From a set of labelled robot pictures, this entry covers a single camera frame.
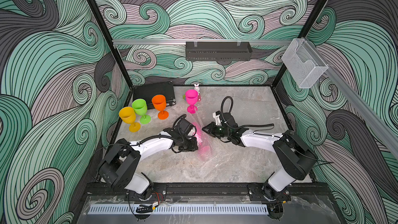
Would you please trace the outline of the pink wine glass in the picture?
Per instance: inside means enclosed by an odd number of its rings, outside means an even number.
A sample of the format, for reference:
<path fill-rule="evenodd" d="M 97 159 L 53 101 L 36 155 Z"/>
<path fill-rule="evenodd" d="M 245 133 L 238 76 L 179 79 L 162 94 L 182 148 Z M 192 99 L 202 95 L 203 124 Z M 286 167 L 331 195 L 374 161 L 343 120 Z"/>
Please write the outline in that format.
<path fill-rule="evenodd" d="M 201 160 L 206 161 L 211 153 L 211 149 L 206 137 L 206 134 L 203 134 L 201 130 L 198 130 L 195 137 L 197 138 L 198 141 L 198 156 Z"/>

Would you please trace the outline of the bubble wrap of pink glass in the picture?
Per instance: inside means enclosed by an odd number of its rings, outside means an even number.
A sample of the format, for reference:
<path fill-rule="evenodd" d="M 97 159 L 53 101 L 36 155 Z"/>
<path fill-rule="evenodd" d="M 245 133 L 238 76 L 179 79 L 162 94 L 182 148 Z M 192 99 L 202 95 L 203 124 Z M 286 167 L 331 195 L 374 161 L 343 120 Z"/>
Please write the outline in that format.
<path fill-rule="evenodd" d="M 202 128 L 205 127 L 203 121 L 197 113 L 187 115 L 187 120 L 196 127 L 195 137 L 197 138 L 198 150 L 195 152 L 202 162 L 208 162 L 212 159 L 211 137 L 205 133 Z"/>

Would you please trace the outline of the magenta wine glass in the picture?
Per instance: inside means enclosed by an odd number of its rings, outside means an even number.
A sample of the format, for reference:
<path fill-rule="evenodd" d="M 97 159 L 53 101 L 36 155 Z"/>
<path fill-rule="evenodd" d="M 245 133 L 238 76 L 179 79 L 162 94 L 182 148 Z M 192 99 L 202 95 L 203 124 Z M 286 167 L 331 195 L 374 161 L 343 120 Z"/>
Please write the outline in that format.
<path fill-rule="evenodd" d="M 187 111 L 191 114 L 195 114 L 198 108 L 196 107 L 196 103 L 198 102 L 199 94 L 196 90 L 190 89 L 185 92 L 186 102 L 189 104 L 187 107 Z"/>

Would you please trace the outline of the orange plastic wine glass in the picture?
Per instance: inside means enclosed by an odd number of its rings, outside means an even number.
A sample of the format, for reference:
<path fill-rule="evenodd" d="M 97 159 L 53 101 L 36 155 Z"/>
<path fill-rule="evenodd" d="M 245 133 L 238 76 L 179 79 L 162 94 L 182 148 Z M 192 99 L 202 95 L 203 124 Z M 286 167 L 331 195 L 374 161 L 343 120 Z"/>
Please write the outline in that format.
<path fill-rule="evenodd" d="M 169 113 L 165 110 L 167 105 L 165 96 L 161 94 L 155 95 L 151 101 L 154 108 L 159 111 L 158 118 L 166 120 L 169 117 Z"/>

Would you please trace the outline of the green plastic wine glass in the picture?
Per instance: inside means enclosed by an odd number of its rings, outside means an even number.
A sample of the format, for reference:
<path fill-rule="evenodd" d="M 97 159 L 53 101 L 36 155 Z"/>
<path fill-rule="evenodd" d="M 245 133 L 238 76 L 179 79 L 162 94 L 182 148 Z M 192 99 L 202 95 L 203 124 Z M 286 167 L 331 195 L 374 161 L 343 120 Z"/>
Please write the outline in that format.
<path fill-rule="evenodd" d="M 151 117 L 147 115 L 148 107 L 144 99 L 136 99 L 132 102 L 132 108 L 135 113 L 140 116 L 141 124 L 148 124 L 151 122 Z"/>

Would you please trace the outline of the yellow wine glass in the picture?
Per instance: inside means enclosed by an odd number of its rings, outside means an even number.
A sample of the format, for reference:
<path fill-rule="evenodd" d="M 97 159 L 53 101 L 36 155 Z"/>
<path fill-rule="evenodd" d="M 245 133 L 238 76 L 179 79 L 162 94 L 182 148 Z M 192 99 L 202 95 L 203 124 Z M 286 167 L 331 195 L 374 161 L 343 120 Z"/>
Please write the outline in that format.
<path fill-rule="evenodd" d="M 132 107 L 124 107 L 119 111 L 121 120 L 129 125 L 130 132 L 138 132 L 141 129 L 141 124 L 136 122 L 136 113 Z"/>

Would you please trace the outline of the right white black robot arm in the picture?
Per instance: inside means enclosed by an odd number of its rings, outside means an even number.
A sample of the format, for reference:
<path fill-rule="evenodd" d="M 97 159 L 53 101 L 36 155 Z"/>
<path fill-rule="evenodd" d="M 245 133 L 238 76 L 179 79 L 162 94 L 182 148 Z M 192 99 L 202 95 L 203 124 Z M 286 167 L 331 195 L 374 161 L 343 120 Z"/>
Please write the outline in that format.
<path fill-rule="evenodd" d="M 225 97 L 220 110 L 212 115 L 214 121 L 203 127 L 202 131 L 222 142 L 226 139 L 227 143 L 237 146 L 275 153 L 283 167 L 265 181 L 262 194 L 267 201 L 286 201 L 289 198 L 286 188 L 297 180 L 304 180 L 318 161 L 318 156 L 292 130 L 271 134 L 259 128 L 271 128 L 273 124 L 238 125 L 231 114 L 233 103 L 232 97 Z"/>

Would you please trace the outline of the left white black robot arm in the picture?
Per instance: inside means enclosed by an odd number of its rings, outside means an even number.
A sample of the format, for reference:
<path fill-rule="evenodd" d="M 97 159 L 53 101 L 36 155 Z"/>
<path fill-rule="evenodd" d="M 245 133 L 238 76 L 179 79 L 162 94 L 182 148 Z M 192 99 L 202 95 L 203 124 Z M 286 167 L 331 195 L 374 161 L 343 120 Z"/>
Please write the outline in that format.
<path fill-rule="evenodd" d="M 172 127 L 140 141 L 119 139 L 99 163 L 99 176 L 112 191 L 131 191 L 141 200 L 150 199 L 154 193 L 154 183 L 144 173 L 136 173 L 138 164 L 165 150 L 177 154 L 199 149 L 196 138 L 198 129 L 186 116 L 179 116 Z"/>

